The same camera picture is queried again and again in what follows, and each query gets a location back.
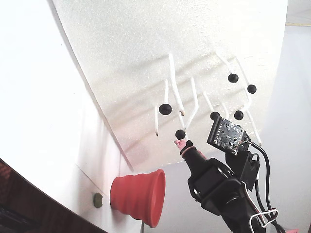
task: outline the white rod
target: white rod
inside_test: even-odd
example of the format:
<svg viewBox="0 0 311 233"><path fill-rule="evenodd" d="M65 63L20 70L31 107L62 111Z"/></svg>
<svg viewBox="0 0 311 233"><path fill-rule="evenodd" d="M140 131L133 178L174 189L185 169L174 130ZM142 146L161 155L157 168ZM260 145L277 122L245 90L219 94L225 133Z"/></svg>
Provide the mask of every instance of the white rod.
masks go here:
<svg viewBox="0 0 311 233"><path fill-rule="evenodd" d="M158 137L158 135L159 135L159 121L157 118L157 115L158 115L157 111L158 111L158 109L157 109L157 105L156 105L155 106L155 134Z"/></svg>
<svg viewBox="0 0 311 233"><path fill-rule="evenodd" d="M227 68L228 68L230 74L232 74L232 73L233 73L233 69L232 69L232 66L230 65L230 63L229 63L224 57L222 57L222 56L218 53L218 51L215 51L215 53L216 53L217 57L218 57L223 63L225 63L225 65L227 66Z"/></svg>
<svg viewBox="0 0 311 233"><path fill-rule="evenodd" d="M179 122L180 122L180 125L181 125L181 128L184 129L185 128L185 123L184 123L184 120L183 120L183 117L178 114L178 118L179 118ZM188 141L188 133L186 133L186 136L185 136L185 140Z"/></svg>
<svg viewBox="0 0 311 233"><path fill-rule="evenodd" d="M239 58L238 58L237 56L235 56L235 60L237 61L238 65L239 65L239 67L240 67L240 69L241 69L241 71L242 71L242 74L243 74L243 76L244 76L244 79L245 79L245 81L246 81L246 84L249 85L249 84L250 84L249 79L247 78L247 76L246 76L246 74L245 74L245 71L244 71L244 69L243 69L243 66L242 66L242 64L241 64L241 62L240 62L240 60L239 60Z"/></svg>
<svg viewBox="0 0 311 233"><path fill-rule="evenodd" d="M179 122L180 122L181 128L184 129L185 128L185 123L184 123L183 117L180 114L178 114L178 118L179 118Z"/></svg>
<svg viewBox="0 0 311 233"><path fill-rule="evenodd" d="M169 81L164 80L165 83L165 92L164 92L164 103L169 103Z"/></svg>
<svg viewBox="0 0 311 233"><path fill-rule="evenodd" d="M180 114L182 116L185 115L185 109L183 106L183 102L181 101L181 98L179 96L177 84L176 84L176 78L175 78L175 64L174 64L174 58L173 55L170 53L169 54L169 61L170 61L170 80L171 80L171 85L175 97L175 101L178 107L178 110L180 111Z"/></svg>
<svg viewBox="0 0 311 233"><path fill-rule="evenodd" d="M212 105L212 103L210 102L210 100L209 100L209 98L208 98L208 96L207 96L207 94L206 94L205 91L203 92L203 96L204 96L204 98L205 98L205 101L206 101L206 103L207 103L209 109L210 109L212 112L214 112L213 105Z"/></svg>
<svg viewBox="0 0 311 233"><path fill-rule="evenodd" d="M242 108L241 108L241 111L244 113L246 109L249 109L249 107L251 106L252 104L252 98L250 96L250 94L248 93L247 91L247 87L244 87L244 91L246 93L246 96L247 96L247 104L245 104Z"/></svg>
<svg viewBox="0 0 311 233"><path fill-rule="evenodd" d="M229 112L228 112L228 109L226 108L225 104L223 102L220 102L220 104L222 105L224 111L225 111L225 118L227 120L229 120Z"/></svg>
<svg viewBox="0 0 311 233"><path fill-rule="evenodd" d="M198 109L199 109L199 101L198 101L198 96L197 96L197 94L196 94L194 78L191 77L190 80L191 80L191 87L192 87L192 95L193 95L193 101L194 101L194 108L193 108L193 110L192 110L192 112L191 112L191 115L190 115L190 117L189 117L189 119L188 119L188 121L187 121L187 123L186 123L185 132L188 130L188 128L189 128L189 126L190 126L190 124L191 124L191 122L192 122L192 120L193 120L193 118L194 118L196 112L197 112Z"/></svg>
<svg viewBox="0 0 311 233"><path fill-rule="evenodd" d="M246 111L246 113L247 113L247 116L248 116L249 120L251 121L253 130L254 130L254 132L255 132L255 136L256 136L257 141L258 141L258 145L259 145L259 146L262 146L262 141L261 141L261 139L260 139L258 130L257 130L257 128L256 128L256 125L255 125L255 123L254 123L254 119L253 119L253 117L252 117L252 115L251 115L251 113L249 112L248 109L246 109L245 111Z"/></svg>

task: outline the red cup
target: red cup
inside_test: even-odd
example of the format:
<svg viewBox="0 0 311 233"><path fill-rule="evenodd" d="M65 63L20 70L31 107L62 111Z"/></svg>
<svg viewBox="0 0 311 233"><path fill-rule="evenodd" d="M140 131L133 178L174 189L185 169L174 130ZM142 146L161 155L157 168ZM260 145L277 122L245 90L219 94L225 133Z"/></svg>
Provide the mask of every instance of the red cup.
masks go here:
<svg viewBox="0 0 311 233"><path fill-rule="evenodd" d="M116 177L111 185L110 205L154 228L159 223L165 195L162 169L149 174Z"/></svg>

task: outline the robotic arm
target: robotic arm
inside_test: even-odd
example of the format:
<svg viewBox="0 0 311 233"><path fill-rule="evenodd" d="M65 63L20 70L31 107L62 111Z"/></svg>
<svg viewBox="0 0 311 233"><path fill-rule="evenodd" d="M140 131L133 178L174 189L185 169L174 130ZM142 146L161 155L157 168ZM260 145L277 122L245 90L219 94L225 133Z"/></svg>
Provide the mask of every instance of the robotic arm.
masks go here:
<svg viewBox="0 0 311 233"><path fill-rule="evenodd" d="M214 124L207 143L225 152L226 163L231 169L215 158L206 159L190 140L176 140L180 155L191 171L188 179L190 194L203 209L222 216L233 233L265 233L263 214L247 192L253 189L257 179L259 155L248 151L249 145L253 144L242 127L219 114L211 116ZM285 233L275 221L277 214L265 216L274 223L278 232Z"/></svg>

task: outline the circuit board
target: circuit board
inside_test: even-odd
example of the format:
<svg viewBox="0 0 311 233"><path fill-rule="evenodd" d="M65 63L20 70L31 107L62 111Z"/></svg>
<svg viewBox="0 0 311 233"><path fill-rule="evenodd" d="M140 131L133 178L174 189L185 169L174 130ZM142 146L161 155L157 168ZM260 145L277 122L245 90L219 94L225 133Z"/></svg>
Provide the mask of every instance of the circuit board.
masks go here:
<svg viewBox="0 0 311 233"><path fill-rule="evenodd" d="M221 116L214 120L207 139L210 145L232 154L237 154L238 150L247 150L249 144L242 145L246 141L249 141L249 136L245 130Z"/></svg>

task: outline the white cable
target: white cable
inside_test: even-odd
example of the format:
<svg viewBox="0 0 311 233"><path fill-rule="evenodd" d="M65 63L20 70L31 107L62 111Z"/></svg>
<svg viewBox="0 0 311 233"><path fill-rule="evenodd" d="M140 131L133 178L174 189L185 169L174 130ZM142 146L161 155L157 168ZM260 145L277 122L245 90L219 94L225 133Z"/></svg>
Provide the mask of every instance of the white cable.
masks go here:
<svg viewBox="0 0 311 233"><path fill-rule="evenodd" d="M181 128L184 129L185 128L185 123L184 123L183 117L180 114L178 114L178 118L179 118L179 122L181 124ZM188 133L185 132L185 134L186 134L186 136L185 136L184 139L186 141L188 141Z"/></svg>
<svg viewBox="0 0 311 233"><path fill-rule="evenodd" d="M256 206L256 204L253 202L253 200L252 200L251 197L249 196L249 193L248 193L247 187L246 187L246 183L245 183L245 182L242 182L242 183L244 184L244 192L245 192L245 194L246 194L246 196L247 196L247 199L248 199L249 201L252 202L252 204L253 204L253 206L256 208L257 212L260 213L259 208ZM261 216L261 220L263 221L263 224L266 223L265 220L264 220L264 218L263 218L262 216Z"/></svg>
<svg viewBox="0 0 311 233"><path fill-rule="evenodd" d="M232 73L233 73L233 69L232 69L232 66L230 65L230 63L229 63L224 57L222 57L222 56L218 53L218 51L215 51L215 53L216 53L217 57L218 57L223 63L225 63L225 65L227 66L227 68L228 68L230 74L232 74Z"/></svg>
<svg viewBox="0 0 311 233"><path fill-rule="evenodd" d="M158 115L158 112L157 112L157 105L155 106L155 134L156 136L159 135L159 121L158 121L158 118L157 118L157 115Z"/></svg>
<svg viewBox="0 0 311 233"><path fill-rule="evenodd" d="M197 113L198 109L199 109L199 101L198 101L198 96L196 94L196 89L195 89L195 82L194 82L194 78L191 77L191 87L192 87L192 95L193 95L193 101L194 101L194 108L191 112L191 115L185 125L184 131L186 132L195 116L195 114Z"/></svg>
<svg viewBox="0 0 311 233"><path fill-rule="evenodd" d="M209 100L209 98L208 98L208 96L207 96L206 91L203 90L202 85L200 84L200 82L197 81L197 84L198 84L198 86L199 86L200 91L202 92L202 94L203 94L203 96L204 96L204 99L205 99L205 101L206 101L206 103L207 103L207 105L208 105L210 111L211 111L211 112L214 112L214 107L213 107L212 103L210 102L210 100Z"/></svg>
<svg viewBox="0 0 311 233"><path fill-rule="evenodd" d="M183 102L181 101L181 98L179 96L177 84L176 84L176 78L175 78L175 64L174 64L174 58L173 55L170 53L169 54L169 61L170 61L170 80L171 80L171 85L175 97L175 101L178 107L178 110L180 111L180 114L182 116L185 115L185 109L183 106Z"/></svg>
<svg viewBox="0 0 311 233"><path fill-rule="evenodd" d="M180 114L178 114L178 118L179 118L179 122L181 124L181 128L184 129L185 123L184 123L183 117Z"/></svg>
<svg viewBox="0 0 311 233"><path fill-rule="evenodd" d="M169 103L169 81L164 80L165 83L165 92L164 92L164 103Z"/></svg>
<svg viewBox="0 0 311 233"><path fill-rule="evenodd" d="M245 111L246 111L246 113L247 113L247 116L248 116L249 120L251 121L253 130L254 130L254 132L255 132L255 136L256 136L257 141L258 141L258 145L261 147L261 146L262 146L262 141L261 141L261 138L260 138L260 136L259 136L258 130L257 130L257 128L256 128L256 125L255 125L255 123L254 123L253 117L252 117L252 115L251 115L251 113L249 112L248 109L246 109Z"/></svg>
<svg viewBox="0 0 311 233"><path fill-rule="evenodd" d="M229 120L229 112L228 109L226 108L225 104L223 102L220 102L221 106L223 107L224 111L225 111L225 118L227 120Z"/></svg>
<svg viewBox="0 0 311 233"><path fill-rule="evenodd" d="M208 98L208 96L207 96L207 94L206 94L205 91L203 92L203 96L204 96L204 98L205 98L205 101L206 101L206 103L207 103L209 109L210 109L212 112L214 112L213 105L212 105L212 103L210 102L210 100L209 100L209 98Z"/></svg>
<svg viewBox="0 0 311 233"><path fill-rule="evenodd" d="M247 91L247 87L244 87L244 91L246 93L246 96L247 96L247 104L245 104L242 108L241 108L241 111L244 113L246 111L246 109L249 109L249 107L251 106L252 104L252 98L250 96L250 94L248 93Z"/></svg>
<svg viewBox="0 0 311 233"><path fill-rule="evenodd" d="M235 56L235 60L237 61L238 65L239 65L239 67L240 67L240 69L241 69L241 71L242 71L242 74L243 74L243 76L244 76L244 79L245 79L245 81L246 81L246 84L249 85L249 84L250 84L250 83L249 83L249 80L248 80L248 78L247 78L247 76L246 76L246 74L245 74L245 71L244 71L244 69L243 69L243 66L242 66L242 64L240 63L240 60L239 60L239 58L238 58L237 56Z"/></svg>
<svg viewBox="0 0 311 233"><path fill-rule="evenodd" d="M269 210L269 211L267 211L267 212L261 212L261 213L258 213L258 214L254 214L254 215L252 215L252 216L249 218L248 224L249 224L249 227L250 227L252 233L254 233L253 226L252 226L252 219L253 219L254 217L256 217L256 216L264 215L264 214L269 214L269 213L272 213L272 212L277 212L277 214L278 214L278 210L277 210L277 209L271 209L271 210ZM268 224L271 223L271 222L273 222L274 220L276 220L276 218L277 218L277 216L276 216L273 220L267 222L265 225L263 225L263 226L261 226L261 227L266 228L266 227L268 226Z"/></svg>

